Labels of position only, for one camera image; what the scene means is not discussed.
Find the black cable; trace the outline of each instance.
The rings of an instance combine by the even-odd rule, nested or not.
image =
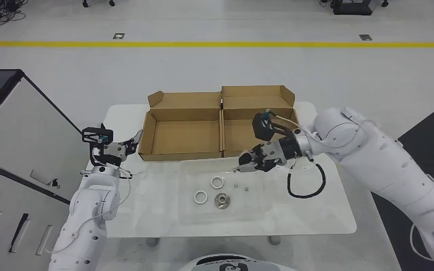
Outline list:
[[[319,189],[317,190],[317,192],[314,192],[312,194],[308,194],[308,195],[297,195],[294,194],[291,191],[291,173],[288,174],[288,193],[290,193],[291,196],[293,196],[294,198],[298,198],[298,199],[309,199],[312,198],[314,196],[317,196],[319,193],[323,192],[324,187],[326,186],[326,174],[324,173],[323,168],[319,165],[319,164],[315,164],[315,166],[317,166],[319,172],[321,172],[321,177],[323,179],[323,183],[321,184],[321,186],[319,187]]]
[[[27,1],[28,0],[0,0],[0,26],[7,22],[24,19],[26,14],[21,12],[20,8],[27,4]]]

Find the white floor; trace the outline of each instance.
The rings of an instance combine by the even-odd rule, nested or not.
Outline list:
[[[391,0],[370,17],[333,16],[316,0],[29,0],[4,41],[433,41],[434,3]],[[80,128],[113,104],[157,91],[219,91],[284,84],[317,109],[351,106],[399,137],[434,110],[434,49],[5,48],[0,68],[21,68]],[[357,232],[266,238],[108,240],[98,270],[177,270],[193,258],[241,253],[307,270],[399,270],[369,192],[342,173]]]

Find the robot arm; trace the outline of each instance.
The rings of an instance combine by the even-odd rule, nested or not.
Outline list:
[[[414,222],[434,258],[433,178],[420,169],[400,142],[350,108],[328,109],[309,128],[300,127],[302,133],[285,130],[286,137],[269,141],[274,132],[282,133],[270,114],[274,115],[269,110],[257,114],[252,122],[255,136],[268,142],[242,153],[236,170],[269,171],[289,159],[304,156],[313,161],[315,155],[326,153],[372,192],[400,208]]]
[[[69,216],[54,246],[49,270],[95,270],[107,237],[106,221],[113,220],[121,202],[119,178],[122,161],[135,153],[142,131],[125,142],[113,142],[113,131],[89,127],[82,131],[83,141],[90,143],[91,171],[82,171],[87,177],[84,186],[74,193],[69,205]],[[124,173],[128,181],[131,178]],[[92,186],[103,186],[95,189]]]

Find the transparent tray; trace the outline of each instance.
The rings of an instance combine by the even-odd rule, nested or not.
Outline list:
[[[178,186],[178,215],[180,223],[218,223],[228,220],[255,220],[271,209],[269,197],[265,194],[263,172],[234,173],[238,158],[183,161],[180,163]],[[222,177],[224,186],[211,187],[213,177]],[[203,190],[208,200],[199,205],[194,201],[196,191]],[[219,193],[227,193],[231,203],[226,209],[219,209],[214,199]]]

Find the brown cardboard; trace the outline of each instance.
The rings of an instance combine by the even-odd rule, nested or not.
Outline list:
[[[223,157],[235,157],[243,150],[261,143],[254,136],[252,119],[270,108],[276,114],[298,123],[294,109],[295,95],[283,85],[222,87]],[[295,129],[295,125],[273,119],[275,123]],[[282,135],[275,134],[274,140]]]
[[[163,93],[148,97],[139,155],[145,161],[222,156],[220,92]]]

